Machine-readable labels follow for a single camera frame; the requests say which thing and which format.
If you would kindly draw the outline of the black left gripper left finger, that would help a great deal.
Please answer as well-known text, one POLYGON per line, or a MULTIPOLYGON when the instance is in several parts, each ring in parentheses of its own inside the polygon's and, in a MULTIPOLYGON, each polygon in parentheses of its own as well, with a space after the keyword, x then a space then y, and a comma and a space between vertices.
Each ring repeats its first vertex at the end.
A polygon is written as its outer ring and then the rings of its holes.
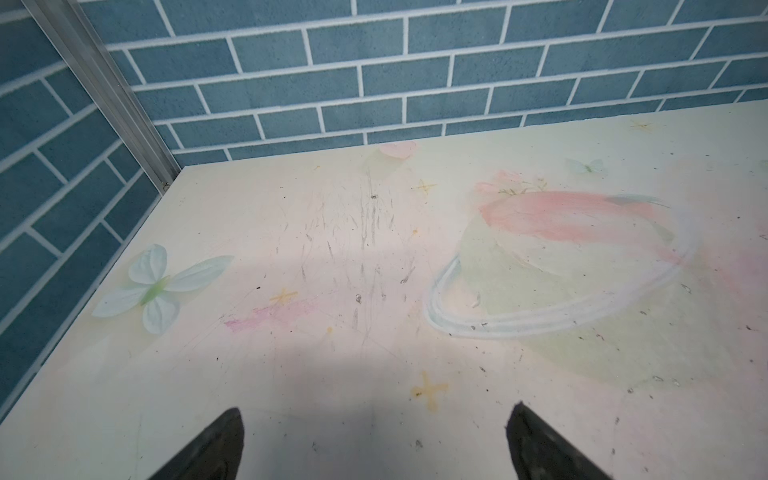
POLYGON ((235 479, 242 459, 244 437, 240 410, 229 408, 150 479, 235 479))

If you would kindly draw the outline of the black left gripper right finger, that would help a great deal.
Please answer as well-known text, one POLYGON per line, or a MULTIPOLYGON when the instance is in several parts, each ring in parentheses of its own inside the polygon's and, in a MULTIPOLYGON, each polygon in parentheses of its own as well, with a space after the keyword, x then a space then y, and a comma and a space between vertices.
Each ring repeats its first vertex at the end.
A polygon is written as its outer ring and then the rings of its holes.
POLYGON ((523 402, 513 407, 506 438, 519 479, 610 479, 523 402))

